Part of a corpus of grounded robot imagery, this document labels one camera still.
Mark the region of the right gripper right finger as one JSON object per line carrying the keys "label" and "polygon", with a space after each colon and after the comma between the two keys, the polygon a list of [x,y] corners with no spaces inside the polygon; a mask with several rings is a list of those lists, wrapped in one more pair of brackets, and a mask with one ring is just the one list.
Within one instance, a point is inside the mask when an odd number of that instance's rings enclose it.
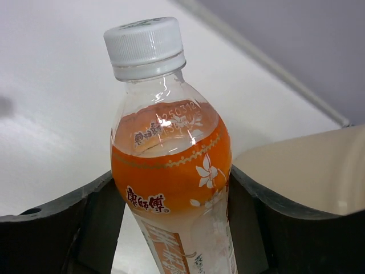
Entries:
{"label": "right gripper right finger", "polygon": [[363,211],[318,211],[233,167],[228,213],[239,273],[364,272]]}

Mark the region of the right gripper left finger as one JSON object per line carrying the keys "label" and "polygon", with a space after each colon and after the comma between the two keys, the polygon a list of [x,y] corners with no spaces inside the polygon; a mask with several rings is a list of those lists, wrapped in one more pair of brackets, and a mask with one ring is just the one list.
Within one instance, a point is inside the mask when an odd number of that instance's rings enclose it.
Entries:
{"label": "right gripper left finger", "polygon": [[125,202],[110,172],[1,216],[1,273],[111,273]]}

